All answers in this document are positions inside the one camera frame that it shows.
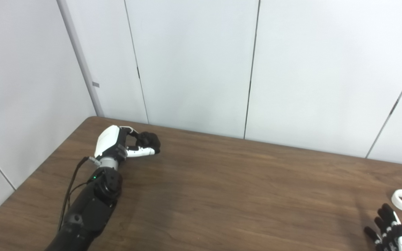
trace cable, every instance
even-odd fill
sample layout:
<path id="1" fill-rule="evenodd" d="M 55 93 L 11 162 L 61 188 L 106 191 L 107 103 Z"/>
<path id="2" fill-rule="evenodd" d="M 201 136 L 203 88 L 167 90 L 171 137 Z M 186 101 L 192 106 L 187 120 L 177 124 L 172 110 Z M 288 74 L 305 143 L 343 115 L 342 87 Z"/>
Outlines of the cable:
<path id="1" fill-rule="evenodd" d="M 69 196 L 67 197 L 67 209 L 68 209 L 68 210 L 69 210 L 69 207 L 70 207 L 70 195 L 71 195 L 77 188 L 79 188 L 79 187 L 81 187 L 81 186 L 83 186 L 83 185 L 86 185 L 86 184 L 88 184 L 88 182 L 83 182 L 82 184 L 78 184 L 76 187 L 74 187 L 74 188 L 70 191 Z"/>
<path id="2" fill-rule="evenodd" d="M 64 197 L 63 206 L 62 206 L 62 210 L 60 213 L 59 227 L 57 228 L 57 232 L 60 232 L 61 226 L 63 224 L 63 217 L 64 217 L 64 210 L 66 209 L 66 202 L 69 198 L 70 189 L 72 187 L 72 184 L 74 183 L 75 177 L 77 176 L 77 172 L 79 171 L 79 169 L 83 165 L 83 163 L 85 163 L 88 159 L 89 159 L 89 157 L 83 157 L 83 159 L 80 160 L 80 162 L 75 167 L 74 173 L 72 174 L 72 178 L 70 180 L 69 186 L 67 188 L 67 191 L 66 191 L 66 194 Z"/>

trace robotic hand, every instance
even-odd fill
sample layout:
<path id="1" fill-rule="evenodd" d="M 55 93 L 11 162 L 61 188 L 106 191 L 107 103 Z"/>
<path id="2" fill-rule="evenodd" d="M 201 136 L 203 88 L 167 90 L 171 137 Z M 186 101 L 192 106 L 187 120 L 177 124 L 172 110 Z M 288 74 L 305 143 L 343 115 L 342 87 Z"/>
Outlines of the robotic hand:
<path id="1" fill-rule="evenodd" d="M 383 204 L 378 209 L 378 215 L 375 224 L 380 229 L 381 236 L 370 227 L 364 228 L 364 232 L 375 243 L 375 250 L 402 251 L 402 224 L 395 211 L 388 204 Z"/>
<path id="2" fill-rule="evenodd" d="M 126 146 L 128 135 L 136 138 L 135 146 Z M 158 154 L 160 146 L 161 142 L 154 133 L 138 133 L 131 127 L 116 125 L 105 129 L 97 140 L 94 158 L 83 158 L 72 175 L 57 235 L 45 251 L 86 251 L 104 230 L 121 195 L 122 176 L 117 171 L 119 164 L 126 158 Z M 87 182 L 81 184 L 86 186 L 64 214 L 77 171 L 88 159 L 94 162 L 97 169 Z"/>

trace brown table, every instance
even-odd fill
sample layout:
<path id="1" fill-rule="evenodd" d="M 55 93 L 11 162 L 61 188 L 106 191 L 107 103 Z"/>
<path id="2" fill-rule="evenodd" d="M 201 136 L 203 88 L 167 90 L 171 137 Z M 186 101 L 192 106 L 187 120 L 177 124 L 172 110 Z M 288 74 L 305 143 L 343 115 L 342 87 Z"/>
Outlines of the brown table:
<path id="1" fill-rule="evenodd" d="M 49 244 L 75 165 L 112 124 L 155 132 L 162 152 L 120 166 L 92 251 L 373 250 L 362 229 L 402 188 L 400 164 L 91 117 L 0 207 L 0 251 Z"/>

